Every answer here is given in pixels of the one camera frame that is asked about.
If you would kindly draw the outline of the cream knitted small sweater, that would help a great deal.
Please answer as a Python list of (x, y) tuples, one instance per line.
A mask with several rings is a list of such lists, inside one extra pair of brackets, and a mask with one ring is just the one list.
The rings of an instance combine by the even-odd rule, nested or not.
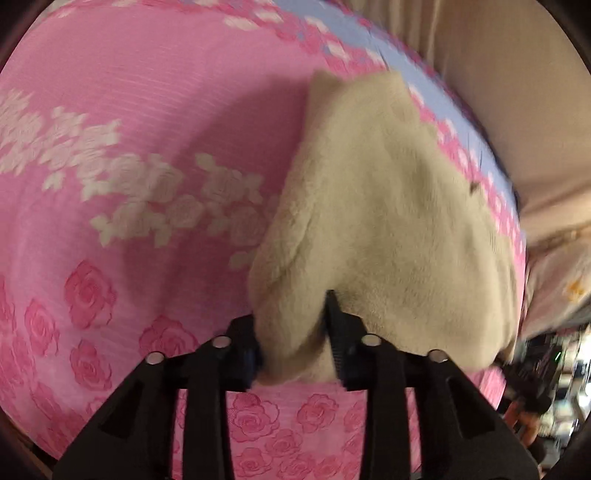
[(509, 240), (400, 74), (311, 79), (304, 138), (249, 272), (266, 385), (335, 379), (325, 294), (399, 349), (468, 372), (513, 357)]

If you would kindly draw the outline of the cluttered background shelf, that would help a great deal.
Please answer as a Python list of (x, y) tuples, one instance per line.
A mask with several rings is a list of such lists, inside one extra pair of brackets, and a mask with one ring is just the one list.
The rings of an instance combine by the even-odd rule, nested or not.
[(518, 345), (498, 412), (537, 462), (556, 466), (590, 415), (590, 326), (543, 333)]

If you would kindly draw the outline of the white floral pillow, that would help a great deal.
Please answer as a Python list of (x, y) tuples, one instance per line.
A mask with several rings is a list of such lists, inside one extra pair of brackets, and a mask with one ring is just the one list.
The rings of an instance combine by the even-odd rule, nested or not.
[(590, 298), (590, 233), (541, 242), (529, 250), (520, 337), (555, 332)]

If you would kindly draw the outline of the pink blue floral bedsheet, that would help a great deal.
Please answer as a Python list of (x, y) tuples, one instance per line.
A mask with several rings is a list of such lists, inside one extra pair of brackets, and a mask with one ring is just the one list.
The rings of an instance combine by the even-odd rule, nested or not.
[(507, 176), (435, 72), (329, 1), (54, 1), (1, 73), (1, 406), (63, 455), (148, 353), (249, 310), (312, 74), (402, 74), (518, 276)]

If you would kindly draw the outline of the beige curtain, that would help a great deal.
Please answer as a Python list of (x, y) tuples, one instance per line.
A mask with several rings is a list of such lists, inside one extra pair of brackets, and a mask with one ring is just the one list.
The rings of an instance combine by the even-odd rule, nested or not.
[(349, 1), (468, 105), (538, 243), (590, 227), (590, 73), (536, 1)]

